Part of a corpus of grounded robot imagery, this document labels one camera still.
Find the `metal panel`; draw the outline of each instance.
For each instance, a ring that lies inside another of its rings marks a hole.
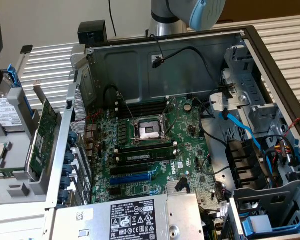
[[[280,17],[266,20],[218,24],[215,25],[213,29],[245,25],[253,25],[255,27],[300,102],[300,15],[286,18]]]
[[[31,53],[20,57],[20,66],[16,69],[32,108],[42,110],[33,92],[37,80],[53,108],[56,111],[64,108],[67,88],[74,79],[70,62],[73,45],[75,43],[34,47]]]
[[[255,21],[218,24],[213,29],[253,25],[264,41],[268,51],[282,71],[289,86],[300,101],[300,15],[262,19]],[[61,110],[65,104],[64,88],[73,82],[74,75],[70,65],[73,45],[77,43],[35,47],[30,54],[22,55],[18,71],[22,86],[30,99],[30,105],[41,109],[42,106],[33,96],[35,80],[41,81],[41,87],[55,110]]]

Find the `cable connector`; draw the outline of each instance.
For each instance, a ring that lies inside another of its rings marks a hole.
[[[162,63],[164,63],[164,60],[159,57],[158,59],[155,59],[154,62],[152,62],[152,68],[156,69]]]
[[[222,118],[226,121],[227,119],[228,119],[228,114],[229,114],[230,112],[228,111],[228,109],[227,108],[224,108],[223,109],[223,111],[220,113],[220,115],[222,116]]]

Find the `black cable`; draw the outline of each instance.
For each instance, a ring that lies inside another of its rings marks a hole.
[[[115,27],[114,27],[114,23],[113,23],[112,12],[111,12],[111,2],[110,2],[110,0],[108,0],[108,2],[109,2],[109,13],[110,13],[112,26],[113,26],[113,31],[114,31],[114,35],[116,36],[116,31],[115,31]]]
[[[261,146],[261,151],[260,151],[260,152],[262,152],[262,145],[263,145],[264,141],[265,141],[266,139],[268,139],[268,138],[273,138],[273,137],[274,137],[274,138],[277,138],[277,137],[278,137],[278,138],[283,139],[283,140],[286,142],[287,146],[289,147],[292,156],[295,157],[294,149],[293,149],[293,147],[292,147],[290,141],[289,141],[286,137],[281,136],[281,135],[268,135],[268,136],[263,137],[263,138],[261,139],[261,141],[260,141],[260,146]]]
[[[220,212],[219,210],[213,210],[213,209],[204,209],[204,210],[207,212],[215,212],[215,213]]]
[[[203,164],[205,163],[206,160],[207,160],[207,157],[203,160],[202,166],[203,166]],[[228,168],[230,168],[230,166],[226,166],[226,167],[222,168],[221,170],[218,170],[218,171],[216,171],[214,173],[209,173],[209,172],[203,171],[203,167],[201,167],[201,173],[203,173],[203,174],[205,174],[207,176],[214,176],[216,174],[219,174],[220,172],[223,172],[225,169],[228,169]]]
[[[198,207],[199,207],[201,221],[205,223],[204,228],[206,228],[208,231],[215,230],[212,218],[208,215],[208,213],[200,205],[198,205]]]
[[[178,51],[176,51],[176,52],[174,52],[174,53],[172,53],[172,54],[166,56],[166,57],[163,58],[162,60],[165,61],[165,60],[167,60],[167,59],[169,59],[169,58],[172,58],[172,57],[174,57],[175,55],[179,54],[180,52],[182,52],[182,51],[184,51],[184,50],[192,50],[192,51],[196,52],[197,55],[200,56],[200,58],[201,58],[201,60],[202,60],[202,62],[203,62],[203,64],[204,64],[204,66],[205,66],[205,69],[206,69],[206,71],[208,72],[209,77],[211,78],[211,80],[213,80],[212,74],[211,74],[211,72],[210,72],[210,70],[209,70],[209,67],[208,67],[206,61],[205,61],[205,58],[204,58],[203,55],[200,53],[200,51],[198,51],[198,50],[197,50],[195,47],[193,47],[193,46],[187,46],[187,47],[185,47],[185,48],[182,48],[182,49],[180,49],[180,50],[178,50]]]
[[[203,107],[203,112],[202,113],[204,113],[206,111],[206,113],[208,114],[208,117],[214,118],[214,116],[208,111],[208,109],[205,107],[205,105],[209,105],[210,106],[210,103],[207,101],[206,103],[203,104],[203,106],[202,106]]]
[[[105,105],[105,94],[109,89],[115,89],[115,91],[117,92],[117,94],[119,93],[119,89],[116,85],[114,84],[108,84],[105,86],[104,90],[103,90],[103,105]]]
[[[225,143],[224,141],[222,141],[222,140],[220,140],[220,139],[218,139],[218,138],[216,138],[216,137],[214,137],[214,136],[208,134],[208,133],[204,130],[204,128],[203,128],[203,126],[202,126],[202,123],[201,123],[201,111],[202,111],[202,106],[203,106],[203,104],[204,104],[204,102],[202,102],[202,103],[200,104],[200,107],[199,107],[199,127],[200,127],[200,129],[202,130],[202,132],[203,132],[204,134],[206,134],[206,135],[209,136],[210,138],[214,139],[215,141],[218,141],[218,142],[221,143],[224,147],[226,147],[226,143]]]
[[[268,177],[269,177],[269,179],[270,179],[270,181],[271,181],[271,186],[273,187],[273,186],[274,186],[273,184],[276,183],[276,182],[275,182],[275,180],[274,180],[273,175],[272,175],[271,172],[270,172],[269,165],[266,164],[266,157],[269,156],[269,155],[272,154],[272,153],[276,153],[274,147],[270,147],[269,149],[267,149],[267,150],[265,151],[264,156],[263,156],[263,163],[264,163],[263,165],[264,165],[264,167],[265,167],[266,172],[268,173]]]
[[[149,37],[150,37],[150,38],[153,38],[153,39],[156,41],[156,43],[157,43],[157,44],[158,44],[158,46],[159,46],[159,49],[160,49],[160,52],[161,52],[162,58],[164,59],[164,56],[163,56],[163,52],[162,52],[162,49],[161,49],[160,43],[159,43],[158,39],[156,38],[156,36],[155,36],[154,34],[151,34]]]

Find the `warning label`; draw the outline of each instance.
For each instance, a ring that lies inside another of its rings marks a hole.
[[[0,124],[3,127],[22,125],[14,106],[9,104],[8,100],[5,98],[0,98]]]
[[[111,205],[110,240],[155,240],[154,201]]]

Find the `black plastic bracket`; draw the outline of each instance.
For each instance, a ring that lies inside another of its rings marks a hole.
[[[25,45],[22,47],[20,54],[29,54],[30,52],[32,52],[33,49],[33,45]]]

